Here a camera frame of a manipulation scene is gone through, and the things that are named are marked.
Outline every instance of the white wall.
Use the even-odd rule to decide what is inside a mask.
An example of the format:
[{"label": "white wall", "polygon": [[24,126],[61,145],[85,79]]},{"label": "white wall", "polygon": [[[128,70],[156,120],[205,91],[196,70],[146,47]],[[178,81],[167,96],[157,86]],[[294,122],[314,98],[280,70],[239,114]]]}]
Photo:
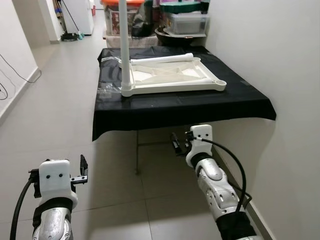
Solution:
[{"label": "white wall", "polygon": [[[19,22],[11,0],[1,0],[0,7],[0,54],[26,79],[37,70],[35,59],[30,50],[24,31]],[[0,69],[11,78],[16,93],[26,84],[0,59]],[[13,85],[0,72],[0,82],[8,91],[8,99],[0,100],[0,116],[15,98]]]},{"label": "white wall", "polygon": [[59,41],[64,33],[55,13],[53,0],[38,0],[50,41]]},{"label": "white wall", "polygon": [[50,44],[38,0],[12,0],[25,37],[31,48]]},{"label": "white wall", "polygon": [[[205,46],[268,96],[275,122],[213,123],[278,240],[320,239],[320,1],[211,0]],[[241,183],[236,165],[223,155]]]}]

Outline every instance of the white plastic tray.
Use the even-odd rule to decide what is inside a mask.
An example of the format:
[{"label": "white plastic tray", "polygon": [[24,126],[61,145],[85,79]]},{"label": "white plastic tray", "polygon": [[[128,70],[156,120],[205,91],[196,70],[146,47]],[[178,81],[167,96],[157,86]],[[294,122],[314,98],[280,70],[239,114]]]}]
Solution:
[{"label": "white plastic tray", "polygon": [[198,57],[192,61],[130,64],[130,82],[131,90],[122,89],[125,97],[180,91],[223,91],[227,85],[209,71]]}]

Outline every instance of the black bowl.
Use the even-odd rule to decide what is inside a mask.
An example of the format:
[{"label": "black bowl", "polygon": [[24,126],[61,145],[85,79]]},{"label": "black bowl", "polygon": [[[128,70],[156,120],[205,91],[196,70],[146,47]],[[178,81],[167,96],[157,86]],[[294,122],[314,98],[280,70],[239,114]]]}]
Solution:
[{"label": "black bowl", "polygon": [[163,27],[158,27],[154,30],[157,38],[162,43],[163,46],[171,46],[171,47],[186,47],[189,46],[194,38],[191,36],[187,37],[174,37],[170,36],[168,33],[164,31]]}]

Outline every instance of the white refrigerator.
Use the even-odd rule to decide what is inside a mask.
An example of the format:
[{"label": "white refrigerator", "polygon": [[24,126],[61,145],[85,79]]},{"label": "white refrigerator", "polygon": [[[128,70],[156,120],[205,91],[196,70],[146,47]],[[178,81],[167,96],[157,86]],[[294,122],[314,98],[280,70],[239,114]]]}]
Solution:
[{"label": "white refrigerator", "polygon": [[68,33],[78,33],[77,26],[84,35],[92,34],[94,19],[89,0],[61,0],[61,10]]}]

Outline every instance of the doorway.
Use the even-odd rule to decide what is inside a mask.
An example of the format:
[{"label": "doorway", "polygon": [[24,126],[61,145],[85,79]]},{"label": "doorway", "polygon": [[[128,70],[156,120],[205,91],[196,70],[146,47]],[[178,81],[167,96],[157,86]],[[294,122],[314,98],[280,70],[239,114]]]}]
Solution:
[{"label": "doorway", "polygon": [[12,0],[12,3],[35,62],[42,69],[59,45],[50,41],[38,0]]}]

